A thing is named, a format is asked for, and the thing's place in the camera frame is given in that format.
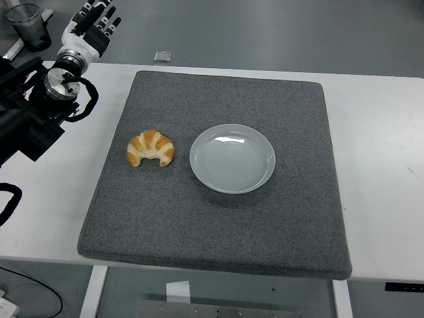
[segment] power strip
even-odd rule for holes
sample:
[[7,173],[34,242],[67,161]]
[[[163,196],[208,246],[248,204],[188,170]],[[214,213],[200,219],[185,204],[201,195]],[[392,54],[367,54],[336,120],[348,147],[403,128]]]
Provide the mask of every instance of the power strip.
[[0,299],[0,318],[12,318],[19,312],[19,306],[4,298]]

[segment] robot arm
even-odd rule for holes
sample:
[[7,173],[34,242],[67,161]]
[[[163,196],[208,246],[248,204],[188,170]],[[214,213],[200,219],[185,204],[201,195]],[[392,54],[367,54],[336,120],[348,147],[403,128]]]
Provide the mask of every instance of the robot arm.
[[[105,52],[110,36],[121,21],[116,18],[107,27],[114,7],[99,20],[110,2],[100,0],[94,4],[94,0],[89,0],[73,16],[62,35],[63,47],[49,70],[40,58],[18,68],[0,58],[0,167],[17,151],[36,161],[64,133],[60,127],[64,121],[79,121],[90,114],[99,95],[95,86],[81,75]],[[80,106],[76,103],[80,83],[86,86],[91,100],[84,111],[76,115]],[[0,191],[14,194],[0,213],[1,226],[15,210],[22,193],[9,184],[0,184]]]

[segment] white table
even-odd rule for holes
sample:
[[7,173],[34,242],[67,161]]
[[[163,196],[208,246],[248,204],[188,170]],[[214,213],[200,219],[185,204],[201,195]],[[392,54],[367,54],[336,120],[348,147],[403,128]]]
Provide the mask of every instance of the white table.
[[[139,70],[319,82],[333,141],[352,277],[424,282],[424,81],[418,78],[92,64],[93,113],[37,162],[21,153],[0,182],[23,190],[0,228],[0,257],[108,266],[77,253],[77,241],[115,128]],[[85,105],[81,93],[78,102]],[[3,208],[10,196],[0,193]]]

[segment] metal bar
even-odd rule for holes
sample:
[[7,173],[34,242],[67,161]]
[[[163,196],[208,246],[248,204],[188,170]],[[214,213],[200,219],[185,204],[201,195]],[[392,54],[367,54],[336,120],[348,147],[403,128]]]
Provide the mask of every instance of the metal bar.
[[21,3],[19,2],[19,0],[5,0],[6,4],[9,8],[13,8],[16,7],[17,5],[20,5]]
[[105,284],[107,266],[93,266],[87,293],[85,293],[79,318],[95,318],[99,307],[103,285]]
[[134,318],[301,318],[300,313],[269,309],[253,309],[141,300]]
[[353,318],[349,289],[346,280],[333,280],[337,318]]

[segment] white robotic hand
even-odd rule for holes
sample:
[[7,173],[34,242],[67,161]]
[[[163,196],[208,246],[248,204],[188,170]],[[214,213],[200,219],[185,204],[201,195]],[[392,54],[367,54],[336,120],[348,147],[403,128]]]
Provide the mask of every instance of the white robotic hand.
[[90,63],[96,62],[106,51],[109,38],[121,21],[116,18],[109,26],[109,19],[115,12],[115,7],[108,9],[100,18],[112,0],[89,0],[81,11],[76,13],[62,35],[63,47],[59,50],[55,68],[62,68],[75,76],[81,76]]

